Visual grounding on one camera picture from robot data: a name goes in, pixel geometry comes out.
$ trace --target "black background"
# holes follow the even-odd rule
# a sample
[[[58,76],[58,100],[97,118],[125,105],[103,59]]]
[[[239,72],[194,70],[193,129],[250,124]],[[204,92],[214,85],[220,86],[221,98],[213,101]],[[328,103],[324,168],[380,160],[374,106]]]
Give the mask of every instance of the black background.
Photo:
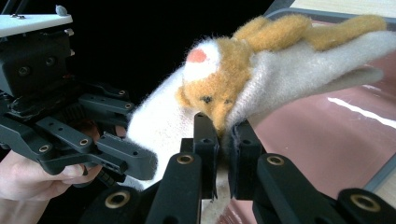
[[[231,35],[272,2],[32,0],[23,14],[53,14],[55,5],[64,6],[75,32],[69,72],[128,90],[138,105],[182,64],[196,41]],[[96,180],[84,189],[71,187],[51,200],[39,223],[77,223],[105,188]]]

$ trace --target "plush toy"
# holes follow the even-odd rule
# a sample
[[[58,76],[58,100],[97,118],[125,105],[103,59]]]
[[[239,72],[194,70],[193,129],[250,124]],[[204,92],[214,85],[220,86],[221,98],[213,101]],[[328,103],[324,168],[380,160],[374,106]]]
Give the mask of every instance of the plush toy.
[[[121,184],[146,189],[161,180],[170,157],[180,151],[181,139],[192,138],[198,112],[213,121],[226,155],[230,130],[241,121],[264,119],[309,95],[380,80],[382,72],[366,64],[396,50],[396,34],[386,29],[375,15],[319,26],[304,15],[275,21],[259,16],[232,37],[198,42],[186,62],[131,115],[127,139],[155,152],[154,178],[127,177]],[[224,192],[226,173],[218,172],[218,193],[225,195],[218,201],[230,199]]]

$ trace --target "white fluffy fabric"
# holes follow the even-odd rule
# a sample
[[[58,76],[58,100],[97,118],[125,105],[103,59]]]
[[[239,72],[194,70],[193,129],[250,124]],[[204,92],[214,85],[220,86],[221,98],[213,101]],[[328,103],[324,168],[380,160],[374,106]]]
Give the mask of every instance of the white fluffy fabric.
[[[181,107],[175,97],[182,85],[182,71],[183,67],[176,70],[134,111],[128,126],[127,139],[157,155],[153,179],[127,176],[122,185],[142,190],[161,180],[169,159],[180,151],[181,139],[193,137],[193,117],[198,111]]]

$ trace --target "tan plush fur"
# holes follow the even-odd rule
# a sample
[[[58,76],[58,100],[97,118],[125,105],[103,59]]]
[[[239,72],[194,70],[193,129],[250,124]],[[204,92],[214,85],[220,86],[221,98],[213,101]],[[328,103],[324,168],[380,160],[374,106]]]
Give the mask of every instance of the tan plush fur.
[[[248,68],[252,51],[249,45],[234,39],[220,38],[217,42],[222,55],[219,71],[204,80],[186,83],[178,90],[177,99],[184,106],[204,112],[221,134],[225,116],[250,78]]]
[[[310,18],[298,14],[276,21],[257,17],[241,26],[233,38],[216,40],[221,55],[219,69],[204,79],[183,83],[177,91],[177,99],[181,105],[208,115],[221,136],[225,119],[251,76],[250,59],[255,53],[286,49],[302,39],[315,50],[326,50],[360,35],[385,29],[384,20],[373,15],[323,27],[313,27]]]
[[[362,15],[337,25],[318,26],[304,32],[306,39],[316,50],[335,48],[360,35],[386,30],[385,21],[373,15]]]

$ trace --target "bear nose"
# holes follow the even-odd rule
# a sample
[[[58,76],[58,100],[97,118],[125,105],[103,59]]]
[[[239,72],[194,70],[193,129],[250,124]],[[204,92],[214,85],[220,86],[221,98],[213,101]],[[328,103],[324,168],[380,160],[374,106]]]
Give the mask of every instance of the bear nose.
[[[202,63],[206,59],[206,54],[201,49],[193,49],[187,56],[188,63]]]

